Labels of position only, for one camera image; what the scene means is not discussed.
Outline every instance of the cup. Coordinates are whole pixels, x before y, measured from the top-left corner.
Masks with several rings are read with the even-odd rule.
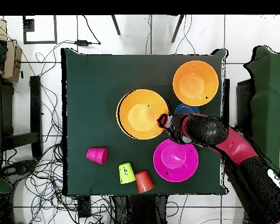
[[[124,163],[119,166],[120,184],[127,184],[136,180],[130,163]]]
[[[136,174],[136,182],[139,193],[144,193],[153,188],[151,179],[148,176],[147,171],[140,171]]]
[[[107,160],[107,148],[90,148],[87,151],[86,157],[102,165]]]

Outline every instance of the yellow-green cup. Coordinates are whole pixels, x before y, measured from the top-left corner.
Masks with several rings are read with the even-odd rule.
[[[130,163],[124,163],[119,166],[120,184],[127,184],[136,180]]]

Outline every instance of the blue bowl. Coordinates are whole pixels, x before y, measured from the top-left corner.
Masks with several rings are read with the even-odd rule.
[[[179,104],[175,112],[176,114],[200,113],[198,107],[188,106],[184,103]]]

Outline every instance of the pink bowl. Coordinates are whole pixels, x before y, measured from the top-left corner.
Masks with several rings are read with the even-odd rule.
[[[167,139],[156,148],[153,164],[163,179],[182,182],[195,173],[198,153],[192,144],[182,145]]]

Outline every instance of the chair leg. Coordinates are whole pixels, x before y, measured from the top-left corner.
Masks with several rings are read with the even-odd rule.
[[[117,32],[118,35],[120,35],[120,31],[119,31],[119,27],[118,27],[115,15],[111,15],[111,16],[112,16],[112,20],[113,20],[113,23],[114,23],[115,28],[116,28],[116,32]]]
[[[178,19],[178,22],[177,22],[177,25],[176,25],[176,28],[175,28],[175,31],[174,31],[174,34],[173,34],[173,37],[172,37],[172,43],[175,42],[175,38],[177,36],[177,33],[179,32],[178,30],[180,29],[180,25],[181,25],[181,22],[183,21],[184,19],[184,15],[180,15],[180,18]]]

